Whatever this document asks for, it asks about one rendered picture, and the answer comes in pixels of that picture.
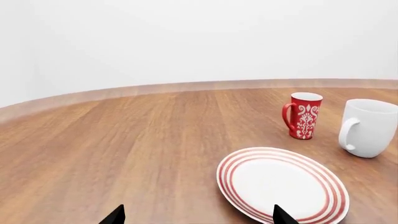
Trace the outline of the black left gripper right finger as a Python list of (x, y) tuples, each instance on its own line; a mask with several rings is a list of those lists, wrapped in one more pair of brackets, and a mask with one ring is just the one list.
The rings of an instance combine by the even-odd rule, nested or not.
[(273, 210), (273, 224), (299, 224), (280, 206), (274, 205)]

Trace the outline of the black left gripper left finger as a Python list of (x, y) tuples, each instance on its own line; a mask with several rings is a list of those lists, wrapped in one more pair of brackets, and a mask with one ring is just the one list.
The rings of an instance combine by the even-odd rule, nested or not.
[(119, 205), (98, 224), (124, 224), (125, 219), (124, 205)]

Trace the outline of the white plate with red rings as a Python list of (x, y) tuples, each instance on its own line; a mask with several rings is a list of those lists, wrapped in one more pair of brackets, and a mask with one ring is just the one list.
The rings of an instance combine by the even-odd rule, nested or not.
[(339, 224), (349, 211), (349, 193), (330, 169), (297, 152), (249, 147), (218, 164), (220, 192), (237, 210), (273, 223), (274, 206), (299, 224)]

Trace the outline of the red mug with white pattern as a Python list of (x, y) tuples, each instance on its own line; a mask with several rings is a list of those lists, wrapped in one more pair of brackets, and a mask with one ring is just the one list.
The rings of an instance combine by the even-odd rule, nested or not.
[(290, 95), (290, 103), (282, 108), (282, 119), (295, 139), (313, 137), (323, 97), (316, 93), (296, 92)]

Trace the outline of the plain white mug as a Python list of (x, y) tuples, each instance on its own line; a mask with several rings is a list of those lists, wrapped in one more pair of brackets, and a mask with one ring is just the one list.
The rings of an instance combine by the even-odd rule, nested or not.
[(398, 106), (357, 98), (345, 104), (338, 143), (350, 154), (374, 158), (392, 141), (398, 127)]

